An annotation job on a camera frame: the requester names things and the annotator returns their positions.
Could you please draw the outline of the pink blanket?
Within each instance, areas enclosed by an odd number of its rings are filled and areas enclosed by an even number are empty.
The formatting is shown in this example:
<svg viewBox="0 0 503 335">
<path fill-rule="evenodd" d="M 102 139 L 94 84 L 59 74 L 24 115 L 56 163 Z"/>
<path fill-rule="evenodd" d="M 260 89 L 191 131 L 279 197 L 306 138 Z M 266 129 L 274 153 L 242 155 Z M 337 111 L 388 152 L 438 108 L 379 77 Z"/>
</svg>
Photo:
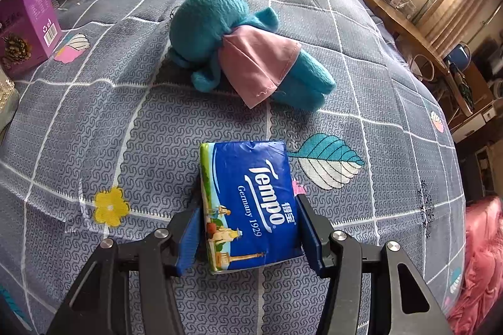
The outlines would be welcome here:
<svg viewBox="0 0 503 335">
<path fill-rule="evenodd" d="M 502 298 L 502 200 L 488 196 L 466 208 L 465 267 L 448 316 L 455 334 L 474 334 Z"/>
</svg>

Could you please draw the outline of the blue Tempo tissue pack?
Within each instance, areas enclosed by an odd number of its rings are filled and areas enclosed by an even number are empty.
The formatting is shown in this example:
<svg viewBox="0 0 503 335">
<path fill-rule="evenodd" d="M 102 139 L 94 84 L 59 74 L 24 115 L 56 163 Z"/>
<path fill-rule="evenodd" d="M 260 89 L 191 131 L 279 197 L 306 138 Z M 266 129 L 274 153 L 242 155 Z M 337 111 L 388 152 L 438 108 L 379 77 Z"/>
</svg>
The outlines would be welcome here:
<svg viewBox="0 0 503 335">
<path fill-rule="evenodd" d="M 282 141 L 203 143 L 200 179 L 207 258 L 215 275 L 302 255 Z"/>
</svg>

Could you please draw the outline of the ornate gold tissue box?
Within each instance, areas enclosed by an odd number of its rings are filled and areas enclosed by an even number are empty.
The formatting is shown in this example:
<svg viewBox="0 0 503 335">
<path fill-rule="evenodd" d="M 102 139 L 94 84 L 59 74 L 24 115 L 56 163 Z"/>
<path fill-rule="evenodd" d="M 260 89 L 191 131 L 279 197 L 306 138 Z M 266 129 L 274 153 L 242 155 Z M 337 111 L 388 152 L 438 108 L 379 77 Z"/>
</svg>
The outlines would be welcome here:
<svg viewBox="0 0 503 335">
<path fill-rule="evenodd" d="M 0 68 L 0 132 L 11 123 L 19 104 L 19 92 L 14 82 Z"/>
</svg>

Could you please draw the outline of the purple cardboard box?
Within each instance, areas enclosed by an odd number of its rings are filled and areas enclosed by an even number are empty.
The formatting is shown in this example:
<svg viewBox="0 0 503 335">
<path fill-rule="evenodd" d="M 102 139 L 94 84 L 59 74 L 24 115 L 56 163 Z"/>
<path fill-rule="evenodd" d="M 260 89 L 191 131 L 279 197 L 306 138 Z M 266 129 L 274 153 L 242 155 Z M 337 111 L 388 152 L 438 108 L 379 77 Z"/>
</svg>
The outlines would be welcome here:
<svg viewBox="0 0 503 335">
<path fill-rule="evenodd" d="M 49 58 L 61 36 L 51 0 L 1 0 L 1 65 L 9 78 Z"/>
</svg>

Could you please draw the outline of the grey plaid bed quilt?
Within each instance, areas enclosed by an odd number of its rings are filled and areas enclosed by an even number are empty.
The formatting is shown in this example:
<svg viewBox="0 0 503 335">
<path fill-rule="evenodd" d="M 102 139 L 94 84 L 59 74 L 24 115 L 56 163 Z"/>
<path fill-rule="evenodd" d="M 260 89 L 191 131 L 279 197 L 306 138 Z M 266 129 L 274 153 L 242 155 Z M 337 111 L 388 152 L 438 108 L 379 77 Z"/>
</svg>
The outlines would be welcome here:
<svg viewBox="0 0 503 335">
<path fill-rule="evenodd" d="M 101 239 L 138 240 L 188 205 L 203 142 L 281 140 L 312 206 L 357 240 L 395 240 L 449 312 L 460 293 L 465 195 L 445 116 L 362 0 L 246 0 L 323 63 L 315 113 L 247 109 L 196 91 L 167 59 L 184 0 L 52 0 L 54 56 L 20 77 L 1 143 L 1 286 L 45 332 Z"/>
</svg>

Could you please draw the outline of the pink right curtain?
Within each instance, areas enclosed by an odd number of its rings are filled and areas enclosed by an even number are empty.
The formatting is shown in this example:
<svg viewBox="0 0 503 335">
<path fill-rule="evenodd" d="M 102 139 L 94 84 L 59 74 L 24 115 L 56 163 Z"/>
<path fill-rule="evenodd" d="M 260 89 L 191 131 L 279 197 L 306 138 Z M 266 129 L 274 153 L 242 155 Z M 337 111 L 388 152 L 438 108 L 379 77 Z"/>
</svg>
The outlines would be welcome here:
<svg viewBox="0 0 503 335">
<path fill-rule="evenodd" d="M 432 0 L 416 27 L 441 57 L 445 57 L 499 0 Z"/>
</svg>

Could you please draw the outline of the blue folding chair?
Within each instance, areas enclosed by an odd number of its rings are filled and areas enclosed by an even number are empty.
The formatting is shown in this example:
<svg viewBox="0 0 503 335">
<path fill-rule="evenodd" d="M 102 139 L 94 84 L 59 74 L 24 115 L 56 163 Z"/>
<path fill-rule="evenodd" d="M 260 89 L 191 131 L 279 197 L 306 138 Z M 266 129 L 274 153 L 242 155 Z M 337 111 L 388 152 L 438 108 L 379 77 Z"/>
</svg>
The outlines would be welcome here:
<svg viewBox="0 0 503 335">
<path fill-rule="evenodd" d="M 460 91 L 461 96 L 469 107 L 470 116 L 475 108 L 473 102 L 472 89 L 468 85 L 464 70 L 468 68 L 472 60 L 472 52 L 465 42 L 460 42 L 451 52 L 443 59 L 449 66 L 454 81 Z"/>
</svg>

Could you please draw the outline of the white cabinet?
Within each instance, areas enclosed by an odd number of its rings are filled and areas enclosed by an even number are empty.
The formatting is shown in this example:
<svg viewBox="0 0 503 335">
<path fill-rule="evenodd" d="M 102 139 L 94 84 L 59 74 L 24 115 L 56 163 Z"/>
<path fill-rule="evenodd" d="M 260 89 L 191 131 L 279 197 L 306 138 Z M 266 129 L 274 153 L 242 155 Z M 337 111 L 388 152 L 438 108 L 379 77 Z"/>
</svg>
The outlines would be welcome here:
<svg viewBox="0 0 503 335">
<path fill-rule="evenodd" d="M 492 119 L 496 118 L 501 102 L 501 98 L 493 100 L 492 103 L 488 104 L 467 120 L 464 120 L 460 125 L 455 126 L 451 131 L 454 143 L 460 143 L 462 140 L 482 129 Z"/>
</svg>

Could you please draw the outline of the wooden desk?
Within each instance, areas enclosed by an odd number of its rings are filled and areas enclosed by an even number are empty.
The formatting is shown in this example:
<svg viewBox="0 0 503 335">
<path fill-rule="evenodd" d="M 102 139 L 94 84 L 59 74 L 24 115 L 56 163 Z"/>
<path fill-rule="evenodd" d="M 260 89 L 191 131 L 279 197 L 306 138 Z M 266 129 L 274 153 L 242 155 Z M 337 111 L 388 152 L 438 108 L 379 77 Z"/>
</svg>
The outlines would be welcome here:
<svg viewBox="0 0 503 335">
<path fill-rule="evenodd" d="M 370 10 L 383 22 L 386 30 L 393 36 L 402 36 L 413 50 L 429 59 L 441 76 L 450 73 L 448 66 L 419 30 L 397 9 L 382 0 L 363 0 Z"/>
</svg>

